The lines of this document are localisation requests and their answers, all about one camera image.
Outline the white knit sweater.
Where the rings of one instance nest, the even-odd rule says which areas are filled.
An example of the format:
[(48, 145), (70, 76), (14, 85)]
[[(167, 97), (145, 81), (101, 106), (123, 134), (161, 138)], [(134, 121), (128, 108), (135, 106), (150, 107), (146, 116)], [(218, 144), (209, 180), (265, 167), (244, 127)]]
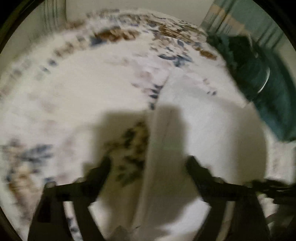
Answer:
[(192, 240), (210, 205), (185, 162), (194, 156), (231, 184), (295, 180), (295, 143), (279, 143), (254, 106), (210, 96), (181, 73), (170, 77), (152, 113), (136, 240)]

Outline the floral bed sheet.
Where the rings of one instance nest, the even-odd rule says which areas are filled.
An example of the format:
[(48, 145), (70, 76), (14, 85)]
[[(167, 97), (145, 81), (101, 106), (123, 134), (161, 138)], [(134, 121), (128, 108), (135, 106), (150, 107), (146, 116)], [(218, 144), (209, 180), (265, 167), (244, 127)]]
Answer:
[(180, 70), (215, 95), (223, 65), (202, 28), (147, 9), (91, 12), (13, 61), (1, 76), (1, 207), (20, 238), (46, 183), (70, 183), (104, 155), (112, 171), (91, 210), (104, 235), (130, 228), (161, 89)]

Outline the dark green blanket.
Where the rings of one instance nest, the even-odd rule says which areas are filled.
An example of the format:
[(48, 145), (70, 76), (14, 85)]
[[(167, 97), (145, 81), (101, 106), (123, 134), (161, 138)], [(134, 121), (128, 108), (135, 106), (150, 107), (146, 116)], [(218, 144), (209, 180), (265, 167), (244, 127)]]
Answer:
[(238, 89), (282, 142), (295, 141), (295, 84), (276, 52), (248, 36), (209, 35)]

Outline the right green curtain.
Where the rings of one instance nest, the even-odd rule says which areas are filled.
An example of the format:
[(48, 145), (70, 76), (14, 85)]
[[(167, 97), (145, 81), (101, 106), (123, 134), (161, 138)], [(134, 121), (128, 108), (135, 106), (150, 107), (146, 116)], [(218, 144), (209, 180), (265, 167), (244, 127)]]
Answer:
[(254, 1), (214, 1), (201, 27), (209, 33), (248, 35), (271, 49), (279, 50), (289, 43), (275, 20)]

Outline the green curtain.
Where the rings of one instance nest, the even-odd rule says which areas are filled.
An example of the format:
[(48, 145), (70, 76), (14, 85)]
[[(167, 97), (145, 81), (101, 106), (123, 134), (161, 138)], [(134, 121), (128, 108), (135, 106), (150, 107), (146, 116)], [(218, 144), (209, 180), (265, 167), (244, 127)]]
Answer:
[(66, 25), (66, 0), (45, 0), (41, 3), (41, 16), (46, 31), (55, 32)]
[(209, 33), (248, 35), (271, 49), (279, 50), (289, 43), (275, 20), (254, 1), (214, 1), (201, 27)]

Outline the left green curtain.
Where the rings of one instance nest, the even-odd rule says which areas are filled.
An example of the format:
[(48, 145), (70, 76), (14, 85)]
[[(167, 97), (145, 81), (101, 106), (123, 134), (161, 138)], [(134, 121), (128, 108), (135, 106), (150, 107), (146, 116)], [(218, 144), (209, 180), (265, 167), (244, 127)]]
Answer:
[(41, 16), (46, 31), (55, 32), (66, 25), (66, 0), (45, 0), (41, 3)]

